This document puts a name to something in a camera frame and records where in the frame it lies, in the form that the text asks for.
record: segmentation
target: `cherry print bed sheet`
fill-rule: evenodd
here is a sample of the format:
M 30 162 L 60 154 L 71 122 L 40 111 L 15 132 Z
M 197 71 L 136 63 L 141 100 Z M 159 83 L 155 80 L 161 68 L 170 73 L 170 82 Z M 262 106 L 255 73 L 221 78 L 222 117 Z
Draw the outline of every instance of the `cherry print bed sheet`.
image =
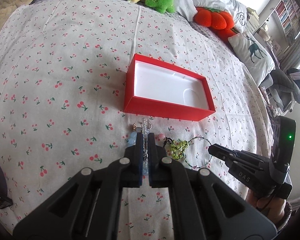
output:
M 21 6 L 0 32 L 0 165 L 14 202 L 0 220 L 10 232 L 80 169 L 123 156 L 132 124 L 143 117 L 122 111 L 135 53 L 206 76 L 216 107 L 200 122 L 147 116 L 152 132 L 180 140 L 202 135 L 268 155 L 269 118 L 246 67 L 182 17 L 120 0 Z M 204 165 L 207 148 L 196 141 L 188 162 Z M 246 196 L 223 162 L 212 158 L 207 167 Z M 140 189 L 124 189 L 119 239 L 173 239 L 168 191 L 147 184 L 145 178 Z

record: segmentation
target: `curtain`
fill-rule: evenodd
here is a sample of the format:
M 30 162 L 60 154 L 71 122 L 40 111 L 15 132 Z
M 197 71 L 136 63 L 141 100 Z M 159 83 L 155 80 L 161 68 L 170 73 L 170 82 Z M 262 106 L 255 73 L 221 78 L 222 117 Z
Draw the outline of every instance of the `curtain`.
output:
M 285 56 L 280 62 L 280 68 L 283 72 L 298 66 L 300 66 L 300 35 L 295 43 L 285 52 Z

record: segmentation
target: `person's hand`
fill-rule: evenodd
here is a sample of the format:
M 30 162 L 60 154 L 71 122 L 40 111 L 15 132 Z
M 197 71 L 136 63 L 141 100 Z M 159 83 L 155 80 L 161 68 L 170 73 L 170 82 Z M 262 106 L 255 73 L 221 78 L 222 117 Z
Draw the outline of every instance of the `person's hand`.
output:
M 249 189 L 246 201 L 255 208 L 263 209 L 271 197 L 260 198 L 255 197 L 254 192 Z M 271 220 L 272 223 L 277 224 L 284 216 L 284 207 L 286 205 L 286 200 L 278 197 L 274 197 L 273 200 L 265 208 L 268 211 L 267 218 Z

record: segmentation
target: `red box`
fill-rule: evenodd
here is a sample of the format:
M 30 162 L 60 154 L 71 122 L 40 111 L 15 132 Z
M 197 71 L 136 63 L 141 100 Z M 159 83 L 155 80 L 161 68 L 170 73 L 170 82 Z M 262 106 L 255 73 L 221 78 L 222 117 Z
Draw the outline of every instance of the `red box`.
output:
M 126 77 L 124 112 L 200 121 L 215 107 L 205 77 L 135 54 Z

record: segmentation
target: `screw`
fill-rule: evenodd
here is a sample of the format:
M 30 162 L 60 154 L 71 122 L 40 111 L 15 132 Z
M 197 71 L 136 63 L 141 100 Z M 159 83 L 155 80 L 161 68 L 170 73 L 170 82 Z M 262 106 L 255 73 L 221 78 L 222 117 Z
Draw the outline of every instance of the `screw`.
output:
M 92 172 L 92 169 L 90 169 L 90 168 L 84 168 L 81 170 L 81 174 L 84 176 L 90 175 L 91 172 Z
M 172 159 L 171 159 L 170 157 L 163 157 L 163 158 L 161 159 L 161 161 L 162 161 L 163 163 L 165 163 L 165 164 L 170 164 L 170 163 L 172 163 Z
M 130 160 L 129 160 L 128 158 L 124 157 L 124 158 L 121 158 L 121 159 L 119 160 L 119 162 L 120 162 L 121 164 L 128 164 L 128 163 L 130 163 Z
M 208 176 L 210 174 L 210 171 L 206 168 L 203 168 L 199 171 L 200 175 L 202 176 Z

